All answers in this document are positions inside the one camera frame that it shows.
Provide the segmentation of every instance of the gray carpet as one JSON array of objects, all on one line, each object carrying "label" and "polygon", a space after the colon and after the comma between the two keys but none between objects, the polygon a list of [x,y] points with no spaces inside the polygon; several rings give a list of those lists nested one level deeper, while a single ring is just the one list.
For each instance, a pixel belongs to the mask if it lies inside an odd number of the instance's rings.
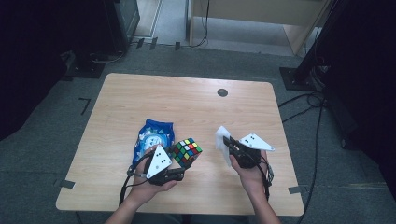
[{"label": "gray carpet", "polygon": [[[108,73],[206,77],[266,81],[276,99],[285,102],[300,91],[286,91],[278,67],[297,67],[301,58],[210,49],[132,46],[99,79],[60,81],[25,125],[0,142],[0,223],[78,223],[74,212],[55,207],[94,102]],[[86,101],[92,99],[85,113]],[[308,108],[305,98],[282,106],[286,119]],[[319,109],[284,123],[299,185],[309,190],[315,170],[315,133]],[[306,203],[308,191],[302,196]],[[110,213],[81,212],[82,222],[103,223]],[[298,217],[281,217],[297,223]],[[341,148],[332,113],[322,111],[318,134],[318,172],[311,202],[302,223],[396,223],[396,203],[378,167],[360,151]]]}]

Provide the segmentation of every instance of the hand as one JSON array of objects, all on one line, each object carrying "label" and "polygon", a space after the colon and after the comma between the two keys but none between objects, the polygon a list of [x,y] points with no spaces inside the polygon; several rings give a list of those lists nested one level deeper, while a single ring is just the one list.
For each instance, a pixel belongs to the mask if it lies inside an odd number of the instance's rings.
[{"label": "hand", "polygon": [[[267,153],[265,150],[261,150],[262,156],[267,160]],[[247,195],[253,196],[260,194],[264,194],[265,188],[263,185],[263,179],[262,179],[262,172],[259,170],[258,167],[253,167],[251,169],[243,169],[239,166],[238,161],[233,155],[230,155],[230,160],[231,160],[231,165],[235,169],[235,171],[239,174],[239,177],[241,179],[242,186],[244,187],[245,191],[247,192]],[[266,174],[267,172],[267,166],[265,163],[260,163],[260,167]]]},{"label": "hand", "polygon": [[[157,148],[158,145],[153,146],[151,148],[148,148],[146,150],[146,154],[150,153],[150,151],[153,151]],[[140,162],[137,167],[135,172],[137,174],[143,174],[146,162],[149,158],[144,159],[142,162]],[[142,178],[139,176],[134,177],[134,185],[140,184],[147,181],[146,178]],[[158,192],[161,191],[168,191],[171,189],[174,185],[177,184],[176,180],[169,181],[165,183],[162,186],[156,186],[156,185],[151,185],[148,181],[144,184],[134,186],[131,189],[131,192],[129,193],[128,197],[125,199],[125,201],[133,201],[134,203],[137,203],[138,206],[147,203],[150,201]]]}]

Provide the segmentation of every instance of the blue snack bag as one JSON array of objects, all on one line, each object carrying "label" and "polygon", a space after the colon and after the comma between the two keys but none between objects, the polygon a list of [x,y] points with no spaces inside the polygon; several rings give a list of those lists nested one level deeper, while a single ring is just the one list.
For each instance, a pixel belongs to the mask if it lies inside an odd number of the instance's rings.
[{"label": "blue snack bag", "polygon": [[173,122],[159,122],[153,119],[146,119],[146,124],[139,131],[136,144],[134,145],[134,165],[145,154],[146,149],[163,144],[163,147],[170,147],[174,144],[175,133]]}]

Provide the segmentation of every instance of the rubik's cube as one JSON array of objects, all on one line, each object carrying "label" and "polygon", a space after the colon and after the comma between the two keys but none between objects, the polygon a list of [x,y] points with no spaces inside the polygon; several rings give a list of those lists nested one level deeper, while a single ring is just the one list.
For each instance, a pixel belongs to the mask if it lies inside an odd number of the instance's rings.
[{"label": "rubik's cube", "polygon": [[176,143],[173,149],[172,157],[177,163],[186,169],[198,158],[202,150],[192,138],[185,139]]}]

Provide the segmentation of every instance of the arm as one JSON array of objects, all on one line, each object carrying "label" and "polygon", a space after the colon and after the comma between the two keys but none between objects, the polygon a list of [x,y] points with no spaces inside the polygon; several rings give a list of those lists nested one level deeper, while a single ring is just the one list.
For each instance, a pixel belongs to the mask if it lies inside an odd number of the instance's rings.
[{"label": "arm", "polygon": [[[264,150],[262,151],[262,156],[267,160],[267,154]],[[247,196],[253,205],[258,223],[280,223],[279,218],[265,198],[265,189],[262,184],[262,173],[259,168],[254,167],[252,169],[242,169],[234,156],[231,155],[230,160],[232,167],[239,174],[242,186],[247,192]],[[260,166],[264,172],[266,172],[266,165],[261,163]]]},{"label": "arm", "polygon": [[[155,149],[157,146],[154,146],[146,152],[150,152]],[[137,174],[143,174],[145,169],[147,159],[140,162],[140,164],[136,167]],[[134,185],[140,184],[144,182],[146,178],[142,178],[139,176],[134,177]],[[146,182],[142,185],[132,187],[131,192],[125,198],[124,202],[120,205],[120,207],[111,215],[111,217],[107,220],[106,223],[118,224],[118,223],[131,223],[134,218],[134,214],[137,209],[143,205],[144,203],[150,201],[158,192],[168,191],[174,185],[177,184],[176,180],[169,181],[162,186],[151,185],[149,182]]]}]

